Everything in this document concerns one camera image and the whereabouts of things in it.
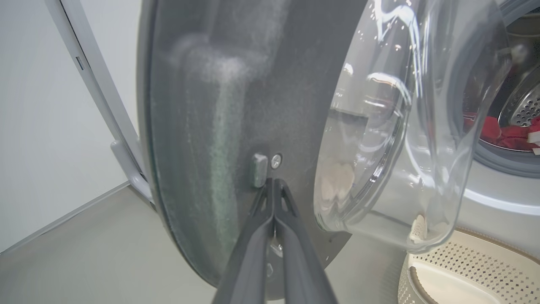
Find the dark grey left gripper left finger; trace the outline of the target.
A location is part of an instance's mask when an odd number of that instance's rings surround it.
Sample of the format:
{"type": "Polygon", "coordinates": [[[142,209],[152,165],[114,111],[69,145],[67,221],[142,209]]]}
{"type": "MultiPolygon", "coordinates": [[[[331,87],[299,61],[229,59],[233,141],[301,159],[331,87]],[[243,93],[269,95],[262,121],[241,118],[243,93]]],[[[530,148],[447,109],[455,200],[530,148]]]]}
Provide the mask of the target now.
{"type": "Polygon", "coordinates": [[[273,179],[255,196],[212,302],[264,304],[267,245],[274,233],[273,179]]]}

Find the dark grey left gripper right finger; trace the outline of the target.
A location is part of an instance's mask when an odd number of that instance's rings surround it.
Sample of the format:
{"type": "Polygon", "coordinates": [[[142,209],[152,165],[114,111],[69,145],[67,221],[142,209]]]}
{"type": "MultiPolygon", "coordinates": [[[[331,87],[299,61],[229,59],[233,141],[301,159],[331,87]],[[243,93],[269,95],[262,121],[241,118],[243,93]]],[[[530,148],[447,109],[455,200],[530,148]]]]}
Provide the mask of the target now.
{"type": "Polygon", "coordinates": [[[288,185],[275,179],[275,229],[283,248],[286,304],[337,304],[288,185]]]}

